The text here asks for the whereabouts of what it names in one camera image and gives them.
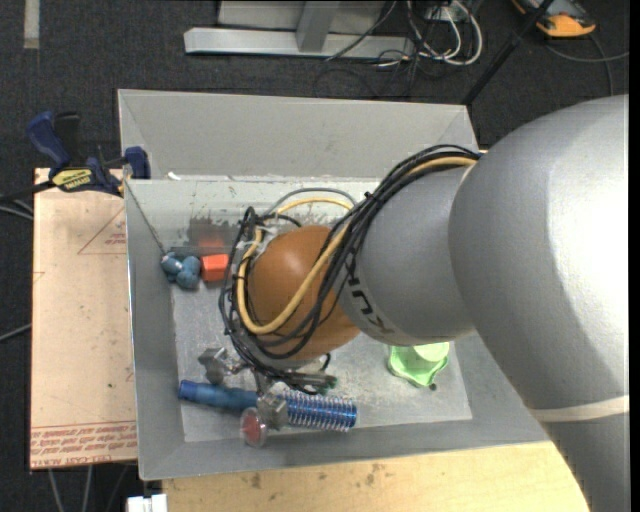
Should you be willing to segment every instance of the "green object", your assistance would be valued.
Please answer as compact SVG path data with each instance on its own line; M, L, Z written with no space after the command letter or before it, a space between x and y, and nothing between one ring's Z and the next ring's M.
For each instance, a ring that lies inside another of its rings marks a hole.
M391 347L387 363L389 371L408 380L414 386L427 387L433 383L449 358L449 342L430 343L415 347Z

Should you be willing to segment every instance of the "cable bundle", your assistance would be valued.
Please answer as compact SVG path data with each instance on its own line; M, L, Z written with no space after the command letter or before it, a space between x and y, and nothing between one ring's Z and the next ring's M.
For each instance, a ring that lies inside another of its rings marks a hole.
M289 372L278 370L259 361L251 353L244 340L250 340L262 354L272 360L289 359L298 354L309 342L317 327L333 312L347 281L347 274L344 272L347 258L349 255L357 254L360 250L371 222L385 203L402 188L427 174L472 165L479 157L480 155L477 153L461 146L438 145L425 149L395 166L376 190L365 194L363 201L354 205L347 214L333 225L313 268L298 291L283 311L266 325L259 324L251 314L251 297L247 292L246 281L251 270L257 245L262 241L262 228L265 221L274 216L274 207L264 216L259 216L253 207L249 207L240 222L240 229L230 254L229 265L225 271L223 289L218 302L226 329L225 333L230 336L234 347L245 363L254 371L258 371L268 378L283 381L294 389L309 393L308 389L301 389L299 386L291 384ZM275 206L284 202L285 198L281 199ZM301 199L276 210L275 215L279 215L299 204L318 201L337 203L349 208L349 205L335 198ZM238 245L245 245L247 242L249 248L239 258L238 270L234 274L232 265L238 256ZM287 334L278 333L278 329L296 311L311 283L327 263L327 270L322 279L317 298L309 312L292 331ZM336 298L329 312L323 317L322 306L332 290L337 290L335 293ZM270 335L270 339L261 338L264 335ZM274 353L270 350L292 340L296 340L296 344L286 352Z

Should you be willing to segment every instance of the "yellow clamp label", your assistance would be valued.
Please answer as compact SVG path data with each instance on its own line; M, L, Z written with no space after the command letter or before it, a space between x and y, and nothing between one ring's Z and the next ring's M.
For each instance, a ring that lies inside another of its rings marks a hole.
M64 187L65 190L73 190L81 185L91 183L92 174L91 169L64 169L56 174L51 181L58 187Z

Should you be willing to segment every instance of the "brown ball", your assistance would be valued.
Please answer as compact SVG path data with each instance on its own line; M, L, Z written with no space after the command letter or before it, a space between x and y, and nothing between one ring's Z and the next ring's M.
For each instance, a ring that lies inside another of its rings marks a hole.
M257 323L264 325L271 322L286 307L316 262L328 234L329 228L325 226L304 226L289 231L271 241L265 252L256 259L249 272L247 290ZM327 267L328 262L323 265L293 315L277 330L278 334L291 333L309 313L318 297ZM322 305L321 321L335 300L335 293L329 292ZM318 326L305 347L292 359L313 359L326 354L351 341L359 332L340 305L336 304L330 316ZM260 338L270 341L279 336L265 335ZM269 347L269 350L281 354L291 350L298 341L294 338L278 347Z

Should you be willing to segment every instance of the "cardboard sheet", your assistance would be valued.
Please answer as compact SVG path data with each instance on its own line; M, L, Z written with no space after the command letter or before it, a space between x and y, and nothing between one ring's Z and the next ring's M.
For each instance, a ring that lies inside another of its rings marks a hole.
M32 469L137 457L130 340L123 200L37 194Z

